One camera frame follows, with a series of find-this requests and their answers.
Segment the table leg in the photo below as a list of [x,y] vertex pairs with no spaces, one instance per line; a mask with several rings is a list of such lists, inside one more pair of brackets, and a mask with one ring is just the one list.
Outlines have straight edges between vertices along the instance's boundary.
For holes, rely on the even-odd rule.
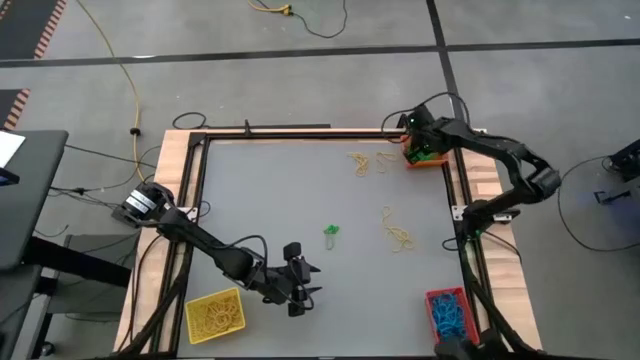
[[85,279],[126,288],[131,270],[78,251],[31,237],[23,257],[27,264],[38,264]]

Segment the gray floor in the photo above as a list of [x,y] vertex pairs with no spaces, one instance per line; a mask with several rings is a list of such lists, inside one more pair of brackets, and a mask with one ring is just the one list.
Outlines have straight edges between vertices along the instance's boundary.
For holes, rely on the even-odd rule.
[[[295,19],[249,11],[243,1],[86,4],[120,55],[434,43],[422,0],[347,0],[347,30],[329,41],[310,37]],[[330,32],[339,25],[337,0],[293,4],[301,12],[309,11],[314,27]],[[638,37],[640,30],[640,10],[633,0],[438,0],[437,5],[449,43],[629,38]],[[107,56],[79,10],[69,4],[46,57]],[[520,139],[563,171],[580,160],[611,153],[640,134],[640,105],[634,96],[640,90],[637,47],[456,53],[451,59],[474,126]],[[436,54],[128,68],[142,99],[142,150],[159,144],[171,119],[184,111],[204,112],[214,125],[240,124],[248,118],[255,124],[374,127],[387,113],[444,90]],[[65,129],[72,144],[131,156],[128,129],[134,107],[116,66],[1,69],[0,86],[32,90],[19,129]],[[448,110],[444,101],[433,109],[439,114]],[[156,159],[154,151],[145,160]],[[572,177],[567,183],[574,185],[568,186],[588,192],[590,179],[604,176],[599,164],[592,165],[583,169],[584,176]],[[131,171],[127,164],[67,151],[55,184],[110,185]],[[97,196],[119,202],[134,185]],[[568,221],[579,228],[585,242],[607,247],[634,241],[581,221],[578,216],[592,209],[592,203],[567,198],[566,204]],[[555,206],[551,199],[523,208],[514,224],[545,349],[637,358],[640,252],[600,254],[580,248],[561,227]],[[76,234],[130,231],[111,220],[105,209],[63,198],[47,201],[38,228],[55,232],[64,224]],[[25,333],[35,327],[38,304],[31,310]],[[60,344],[56,358],[104,355],[115,328],[56,317],[49,340]],[[26,347],[24,340],[20,349]],[[24,357],[24,352],[16,352],[16,359]]]

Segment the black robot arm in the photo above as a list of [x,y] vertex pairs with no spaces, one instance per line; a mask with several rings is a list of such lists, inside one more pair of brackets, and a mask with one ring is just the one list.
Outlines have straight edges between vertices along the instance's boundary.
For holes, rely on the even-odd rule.
[[[488,135],[472,130],[461,120],[434,119],[425,105],[401,117],[411,138],[409,153],[444,154],[454,148],[465,148],[502,162],[509,173],[513,188],[487,201],[476,200],[464,210],[465,231],[473,235],[484,231],[493,222],[493,216],[519,204],[541,202],[560,186],[558,171],[536,155],[526,145],[503,136]],[[531,165],[533,171],[523,175],[522,164]]]
[[[307,288],[311,273],[320,269],[310,265],[302,256],[300,243],[290,243],[283,249],[285,266],[267,266],[266,240],[251,235],[225,244],[191,221],[186,213],[173,204],[171,192],[156,183],[140,184],[116,210],[117,217],[133,225],[153,227],[169,241],[185,242],[210,256],[224,276],[245,290],[264,296],[265,304],[288,304],[289,316],[300,316],[313,308],[310,294],[319,287]],[[255,251],[236,246],[250,238],[260,239],[262,256]]]

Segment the cable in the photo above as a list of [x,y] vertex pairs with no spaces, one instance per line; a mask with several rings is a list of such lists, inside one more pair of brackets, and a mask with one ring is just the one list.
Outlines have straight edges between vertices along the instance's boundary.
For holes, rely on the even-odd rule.
[[[200,125],[196,125],[194,127],[180,127],[178,126],[178,120],[184,118],[185,116],[189,116],[189,115],[198,115],[200,117],[202,117],[202,121],[200,122]],[[203,113],[201,112],[197,112],[197,111],[189,111],[183,114],[180,114],[178,116],[176,116],[175,119],[173,119],[173,121],[171,122],[171,125],[173,126],[174,129],[178,129],[178,130],[196,130],[196,129],[206,129],[209,126],[205,125],[205,123],[207,122],[207,117],[204,116]]]
[[207,211],[205,211],[203,214],[198,214],[198,218],[203,218],[207,215],[209,215],[209,213],[211,212],[211,203],[206,201],[206,200],[202,200],[200,201],[200,206],[202,206],[202,204],[207,204],[208,208]]
[[96,198],[92,198],[94,200],[84,199],[82,197],[75,196],[73,194],[70,194],[69,192],[65,192],[65,191],[57,189],[57,188],[51,188],[51,190],[58,191],[58,195],[48,195],[48,196],[58,197],[58,196],[61,196],[61,195],[65,195],[65,196],[68,196],[68,197],[70,197],[70,198],[72,198],[72,199],[74,199],[76,201],[81,202],[81,203],[85,203],[85,204],[89,204],[89,205],[103,206],[103,207],[106,207],[107,209],[110,209],[110,210],[113,210],[114,208],[119,206],[119,204],[107,203],[107,202],[101,201],[101,200],[96,199]]
[[249,5],[252,8],[254,8],[255,10],[258,10],[258,11],[273,12],[273,13],[283,13],[284,15],[289,15],[288,11],[291,9],[291,5],[284,5],[284,6],[281,6],[279,8],[271,9],[267,5],[265,5],[262,1],[260,1],[260,0],[256,0],[256,1],[258,1],[263,7],[256,6],[251,2],[251,0],[247,0]]
[[447,251],[458,251],[458,248],[457,248],[457,247],[456,247],[456,248],[450,248],[450,247],[447,247],[447,246],[445,245],[445,244],[446,244],[446,243],[448,243],[449,241],[453,241],[453,240],[455,240],[455,239],[456,239],[455,237],[449,238],[449,239],[447,239],[447,240],[444,240],[440,245],[442,246],[442,248],[443,248],[443,249],[445,249],[445,250],[447,250]]
[[140,231],[135,232],[135,233],[133,233],[133,234],[126,235],[126,236],[125,236],[125,237],[123,237],[122,239],[117,240],[117,241],[114,241],[114,242],[112,242],[111,244],[103,245],[103,246],[100,246],[100,247],[97,247],[97,248],[93,248],[93,249],[89,249],[89,250],[85,250],[85,251],[81,251],[81,253],[83,253],[83,254],[89,254],[89,253],[92,253],[92,252],[95,252],[95,251],[100,251],[100,250],[103,250],[103,249],[107,249],[107,248],[110,248],[110,247],[114,247],[114,246],[116,246],[116,245],[118,245],[118,244],[122,244],[123,242],[125,242],[125,241],[127,241],[127,240],[131,239],[132,237],[134,237],[134,236],[136,236],[136,235],[139,235],[139,234],[140,234]]
[[520,263],[522,263],[522,256],[520,256],[520,251],[518,251],[518,249],[513,246],[510,242],[508,242],[507,240],[501,238],[500,236],[489,232],[489,231],[484,231],[485,234],[491,235],[495,240],[498,240],[497,243],[502,244],[506,247],[508,247],[509,249],[513,250],[513,252],[518,255],[518,259],[520,259]]
[[140,274],[142,273],[140,269],[142,269],[142,265],[144,263],[144,260],[147,257],[147,254],[149,253],[149,250],[151,250],[151,248],[156,244],[156,242],[160,238],[161,238],[161,235],[158,235],[153,240],[151,240],[151,243],[149,244],[149,246],[147,246],[147,248],[142,253],[138,266],[136,266],[136,262],[134,261],[133,267],[131,268],[131,279],[135,280],[131,284],[131,311],[130,311],[131,316],[129,317],[129,326],[127,328],[127,332],[124,334],[124,338],[122,339],[120,346],[118,346],[118,352],[121,351],[122,348],[124,347],[124,344],[127,341],[127,336],[129,336],[130,342],[133,342],[133,330],[134,330],[133,322],[135,320],[135,312],[136,312],[136,307],[138,305],[138,290],[139,290],[138,287],[140,286]]
[[264,12],[271,12],[271,13],[282,13],[283,15],[286,16],[295,16],[298,19],[302,20],[302,24],[304,25],[305,30],[307,30],[307,32],[311,35],[315,35],[317,37],[321,37],[323,39],[333,39],[334,37],[342,34],[344,32],[344,30],[347,28],[347,19],[349,18],[349,13],[347,12],[347,0],[342,0],[342,11],[344,12],[344,19],[342,19],[342,27],[340,28],[340,30],[338,30],[336,33],[331,34],[331,35],[324,35],[324,34],[320,34],[317,33],[313,30],[311,30],[309,28],[309,25],[307,24],[307,20],[300,14],[293,12],[291,10],[291,5],[284,5],[282,7],[279,8],[269,8],[267,5],[265,5],[264,2],[262,2],[261,0],[256,0],[258,1],[262,6],[264,6],[264,8],[260,8],[255,6],[251,0],[247,0],[249,2],[249,5],[251,5],[252,8],[258,10],[258,11],[264,11]]
[[[147,151],[145,151],[145,152],[142,154],[142,156],[140,156],[139,161],[142,161],[142,159],[144,159],[144,157],[145,157],[145,156],[147,156],[147,154],[148,154],[150,151],[155,150],[155,149],[158,149],[158,148],[160,148],[160,147],[162,147],[162,145],[154,146],[154,147],[151,147],[151,148],[147,149]],[[120,186],[124,186],[124,185],[128,184],[128,183],[129,183],[129,181],[131,181],[131,179],[133,179],[133,178],[136,176],[136,173],[137,173],[137,171],[134,169],[133,173],[131,173],[131,176],[129,176],[129,177],[127,178],[127,180],[122,181],[122,182],[120,182],[120,183],[117,183],[117,184],[115,184],[115,185],[102,186],[102,187],[98,187],[98,188],[84,188],[84,187],[77,187],[77,188],[73,188],[73,189],[68,189],[68,188],[66,188],[66,189],[65,189],[65,188],[58,188],[58,187],[53,187],[53,186],[52,186],[51,188],[55,188],[56,190],[59,190],[59,191],[67,191],[67,192],[77,193],[77,194],[79,194],[80,196],[82,196],[82,195],[84,195],[84,193],[86,193],[86,192],[104,191],[104,190],[115,189],[115,188],[118,188],[118,187],[120,187]]]
[[569,233],[569,236],[571,236],[571,238],[573,240],[575,240],[575,242],[577,242],[583,248],[585,248],[587,250],[591,250],[591,251],[596,251],[596,252],[616,252],[616,251],[628,250],[628,249],[634,248],[636,246],[640,246],[640,242],[637,242],[637,243],[634,243],[634,244],[630,244],[630,245],[626,245],[626,246],[622,246],[622,247],[619,247],[619,248],[611,248],[611,249],[599,249],[599,248],[594,248],[592,246],[589,246],[589,245],[585,244],[580,239],[578,239],[578,237],[573,233],[573,231],[571,231],[571,229],[569,228],[569,225],[567,224],[567,221],[564,218],[564,214],[562,213],[562,206],[560,204],[560,195],[561,195],[562,188],[564,187],[564,179],[569,174],[571,174],[575,169],[579,168],[580,166],[582,166],[584,164],[587,164],[587,163],[590,163],[590,162],[595,161],[595,160],[600,160],[602,158],[606,158],[606,157],[608,157],[608,156],[596,156],[596,157],[593,157],[591,159],[583,160],[583,161],[577,163],[576,165],[572,166],[569,170],[567,170],[567,172],[564,175],[562,175],[562,178],[560,179],[561,185],[558,188],[558,214],[560,215],[560,221],[562,221],[562,225],[564,226],[565,230],[567,230],[567,232]]
[[[104,314],[119,314],[117,312],[105,312]],[[69,314],[64,314],[64,317],[66,317],[69,320],[73,320],[73,321],[80,321],[80,322],[88,322],[88,323],[94,323],[94,324],[108,324],[108,323],[113,323],[113,322],[118,322],[120,321],[120,319],[112,319],[112,320],[98,320],[98,319],[88,319],[88,318],[79,318],[79,317],[74,317],[74,316],[70,316]]]
[[77,146],[74,146],[74,145],[65,144],[64,146],[66,146],[66,147],[68,147],[68,148],[71,148],[71,149],[74,149],[74,150],[83,151],[83,152],[86,152],[86,153],[89,153],[89,154],[100,155],[100,156],[104,156],[104,157],[107,157],[107,158],[110,158],[110,159],[115,159],[115,160],[125,161],[125,162],[133,163],[133,164],[136,164],[136,165],[144,165],[144,166],[148,166],[148,167],[153,168],[153,169],[155,169],[155,168],[156,168],[155,166],[150,165],[150,164],[147,164],[147,163],[143,163],[143,162],[136,162],[136,161],[133,161],[133,160],[129,160],[129,159],[125,159],[125,158],[121,158],[121,157],[119,157],[119,156],[114,156],[114,155],[109,155],[109,154],[101,153],[101,152],[99,152],[99,151],[94,151],[94,150],[89,150],[89,149],[83,149],[83,148],[80,148],[80,147],[77,147]]
[[69,224],[65,225],[64,228],[62,228],[62,230],[60,230],[58,233],[53,234],[53,235],[48,235],[45,233],[42,233],[40,231],[38,231],[38,229],[34,229],[33,232],[35,232],[36,234],[42,236],[42,237],[46,237],[46,238],[54,238],[54,237],[58,237],[62,234],[64,234],[65,231],[67,231],[67,229],[69,228]]
[[134,163],[136,164],[136,172],[138,173],[138,177],[140,178],[140,180],[144,181],[144,176],[140,171],[141,164],[138,161],[138,136],[141,135],[140,133],[140,97],[138,96],[138,90],[136,89],[136,85],[133,83],[133,79],[131,79],[131,75],[129,74],[129,72],[124,67],[122,62],[116,57],[116,54],[113,51],[113,48],[111,47],[111,43],[109,42],[109,39],[107,39],[107,35],[105,35],[104,31],[102,31],[102,28],[100,27],[100,25],[98,25],[98,22],[96,21],[96,19],[93,18],[89,10],[87,10],[87,8],[82,4],[80,0],[76,0],[76,2],[78,3],[78,5],[80,5],[84,13],[87,14],[89,19],[93,23],[93,25],[95,25],[96,29],[98,29],[98,32],[100,32],[102,39],[104,39],[104,42],[107,45],[107,48],[109,49],[109,53],[111,54],[113,61],[117,63],[118,66],[120,66],[120,68],[122,69],[122,72],[124,72],[124,75],[127,77],[127,80],[129,81],[129,85],[131,85],[131,90],[133,91],[133,99],[136,104],[136,116],[135,116],[135,121],[133,123],[133,128],[129,130],[129,133],[133,135],[133,159],[135,160]]
[[323,39],[333,39],[334,37],[342,34],[342,32],[344,32],[344,30],[347,28],[347,19],[349,18],[349,13],[347,13],[347,0],[342,0],[342,11],[344,11],[344,19],[342,20],[342,27],[336,33],[331,35],[323,35],[309,29],[309,26],[307,25],[307,21],[300,14],[291,11],[291,15],[302,20],[302,23],[304,24],[304,28],[307,30],[309,34],[315,35],[317,37],[321,37]]
[[469,107],[467,106],[467,103],[464,101],[464,99],[462,99],[462,97],[460,97],[460,95],[458,95],[456,93],[449,92],[449,91],[443,91],[443,92],[439,92],[439,93],[437,93],[437,94],[435,94],[433,96],[428,97],[426,100],[424,100],[423,102],[421,102],[420,104],[416,105],[413,108],[394,111],[391,114],[387,115],[384,118],[384,120],[382,120],[382,124],[380,125],[380,132],[382,133],[382,136],[387,141],[389,141],[390,143],[393,143],[393,144],[400,144],[400,143],[403,143],[403,142],[407,141],[409,139],[409,137],[406,137],[404,140],[401,140],[401,141],[391,141],[391,138],[389,138],[386,135],[386,132],[384,131],[384,125],[387,123],[387,120],[389,120],[394,115],[398,115],[398,114],[402,114],[402,113],[405,113],[405,112],[412,111],[413,109],[417,108],[418,106],[426,105],[428,102],[430,102],[432,100],[435,100],[435,99],[437,99],[437,98],[439,98],[441,96],[445,96],[445,95],[452,96],[452,97],[456,98],[458,101],[460,101],[460,103],[462,104],[462,108],[464,110],[464,116],[465,116],[465,119],[463,119],[463,120],[465,120],[467,125],[469,127],[471,127],[471,115],[470,115],[470,112],[469,112]]

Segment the yellow basket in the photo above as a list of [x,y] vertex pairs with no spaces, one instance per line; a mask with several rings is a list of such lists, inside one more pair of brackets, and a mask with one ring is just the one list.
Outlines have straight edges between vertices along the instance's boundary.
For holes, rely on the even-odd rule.
[[185,304],[189,342],[199,344],[244,329],[238,288],[191,300]]

